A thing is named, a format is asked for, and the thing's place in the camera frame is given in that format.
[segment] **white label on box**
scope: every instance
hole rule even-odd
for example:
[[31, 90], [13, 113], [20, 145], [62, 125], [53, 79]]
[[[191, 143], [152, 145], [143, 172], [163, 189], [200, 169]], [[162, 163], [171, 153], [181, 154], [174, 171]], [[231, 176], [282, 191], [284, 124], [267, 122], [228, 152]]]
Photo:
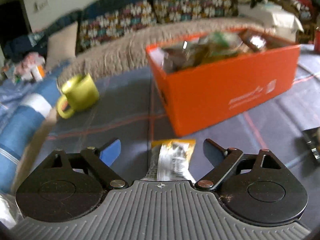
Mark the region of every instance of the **white label on box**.
[[162, 49], [160, 49], [159, 47], [155, 48], [153, 51], [149, 52], [149, 55], [156, 64], [162, 66], [162, 62], [165, 55], [165, 52]]
[[273, 90], [275, 90], [276, 82], [277, 82], [276, 79], [274, 79], [274, 80], [269, 82], [269, 84], [267, 85], [266, 94], [268, 94], [268, 93], [272, 92]]

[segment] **plastic bag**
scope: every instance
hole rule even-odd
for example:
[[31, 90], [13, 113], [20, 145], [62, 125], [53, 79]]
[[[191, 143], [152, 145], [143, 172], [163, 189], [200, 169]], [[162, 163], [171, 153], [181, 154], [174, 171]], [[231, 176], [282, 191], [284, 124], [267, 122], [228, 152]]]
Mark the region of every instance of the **plastic bag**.
[[0, 194], [0, 210], [0, 221], [9, 229], [22, 220], [22, 215], [14, 196]]
[[257, 34], [251, 30], [245, 30], [239, 33], [239, 36], [243, 42], [250, 47], [255, 52], [263, 52], [267, 50], [266, 44], [267, 41], [261, 37], [260, 34]]
[[197, 41], [183, 41], [162, 50], [166, 53], [162, 67], [167, 73], [172, 73], [199, 65], [208, 45], [200, 45]]
[[212, 63], [218, 60], [236, 57], [239, 53], [248, 52], [250, 49], [243, 44], [237, 33], [214, 32], [202, 37], [199, 43], [208, 44], [207, 53], [201, 64]]
[[188, 170], [195, 145], [195, 140], [172, 139], [152, 142], [150, 168], [142, 180], [191, 180], [195, 183]]

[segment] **mug handle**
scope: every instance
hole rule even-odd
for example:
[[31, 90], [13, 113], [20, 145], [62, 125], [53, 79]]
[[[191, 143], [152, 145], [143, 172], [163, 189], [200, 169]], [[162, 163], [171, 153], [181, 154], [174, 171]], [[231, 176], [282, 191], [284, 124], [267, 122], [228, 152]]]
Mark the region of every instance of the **mug handle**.
[[64, 119], [70, 118], [75, 113], [72, 108], [69, 108], [67, 111], [62, 110], [62, 107], [66, 101], [68, 101], [68, 99], [65, 95], [62, 95], [57, 101], [57, 112]]

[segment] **cardboard box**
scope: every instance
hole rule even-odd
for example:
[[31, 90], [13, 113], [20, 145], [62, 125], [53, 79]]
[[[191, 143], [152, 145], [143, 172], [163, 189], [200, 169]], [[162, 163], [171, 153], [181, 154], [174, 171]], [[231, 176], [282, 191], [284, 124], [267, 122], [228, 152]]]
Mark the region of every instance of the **cardboard box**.
[[167, 74], [160, 47], [190, 41], [183, 36], [146, 48], [159, 95], [177, 136], [184, 136], [255, 107], [288, 90], [293, 82], [300, 46], [240, 55]]
[[258, 20], [265, 27], [274, 28], [277, 36], [290, 41], [296, 41], [297, 30], [303, 32], [299, 19], [294, 14], [283, 10], [280, 5], [268, 3], [250, 8], [250, 5], [239, 4], [238, 12], [240, 16]]

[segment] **gray ribbed plate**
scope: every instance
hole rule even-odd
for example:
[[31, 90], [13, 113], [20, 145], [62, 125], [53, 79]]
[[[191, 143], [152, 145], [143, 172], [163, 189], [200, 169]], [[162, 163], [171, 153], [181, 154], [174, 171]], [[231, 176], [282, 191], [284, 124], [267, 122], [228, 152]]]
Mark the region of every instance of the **gray ribbed plate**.
[[187, 181], [135, 181], [110, 191], [84, 217], [64, 223], [26, 218], [12, 231], [21, 240], [299, 240], [310, 233], [296, 222], [272, 228], [243, 223], [223, 210], [214, 194]]

